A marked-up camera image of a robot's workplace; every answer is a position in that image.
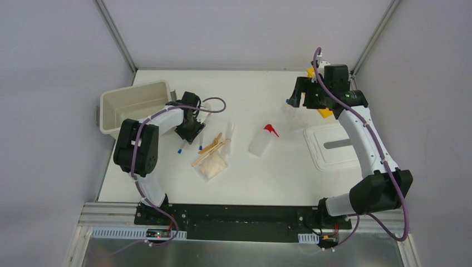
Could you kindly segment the clear plastic tube rack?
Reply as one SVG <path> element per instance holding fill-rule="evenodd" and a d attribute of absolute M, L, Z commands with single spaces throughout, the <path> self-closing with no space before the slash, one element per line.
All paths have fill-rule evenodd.
<path fill-rule="evenodd" d="M 301 110 L 290 105 L 283 105 L 281 110 L 291 131 L 304 130 L 308 127 L 309 120 Z"/>

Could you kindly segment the yellow test tube rack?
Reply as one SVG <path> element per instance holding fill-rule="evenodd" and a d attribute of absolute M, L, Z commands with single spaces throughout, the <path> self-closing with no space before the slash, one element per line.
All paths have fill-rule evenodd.
<path fill-rule="evenodd" d="M 306 69 L 306 71 L 307 71 L 307 77 L 309 77 L 309 78 L 314 77 L 314 68 L 313 67 L 310 67 L 310 68 Z M 318 109 L 317 111 L 319 112 L 319 114 L 323 118 L 328 118 L 328 117 L 333 115 L 333 112 L 331 110 L 329 110 L 328 108 Z"/>

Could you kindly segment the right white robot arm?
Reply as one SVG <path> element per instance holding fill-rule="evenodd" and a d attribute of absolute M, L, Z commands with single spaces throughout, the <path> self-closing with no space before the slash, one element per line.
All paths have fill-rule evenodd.
<path fill-rule="evenodd" d="M 390 157 L 373 125 L 368 101 L 351 90 L 346 65 L 327 65 L 319 77 L 297 77 L 287 103 L 295 108 L 328 108 L 346 131 L 361 167 L 362 180 L 346 194 L 320 200 L 316 221 L 330 228 L 344 215 L 399 209 L 413 177 Z"/>

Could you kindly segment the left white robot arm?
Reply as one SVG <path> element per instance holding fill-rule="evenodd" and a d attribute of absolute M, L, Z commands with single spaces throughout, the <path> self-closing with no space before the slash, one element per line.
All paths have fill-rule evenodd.
<path fill-rule="evenodd" d="M 170 210 L 162 203 L 166 192 L 160 185 L 156 166 L 159 142 L 163 134 L 174 131 L 191 145 L 205 128 L 211 106 L 196 94 L 185 92 L 182 99 L 170 101 L 156 113 L 139 120 L 125 119 L 116 141 L 113 162 L 130 175 L 141 203 L 151 207 L 148 217 L 157 225 L 165 224 Z"/>

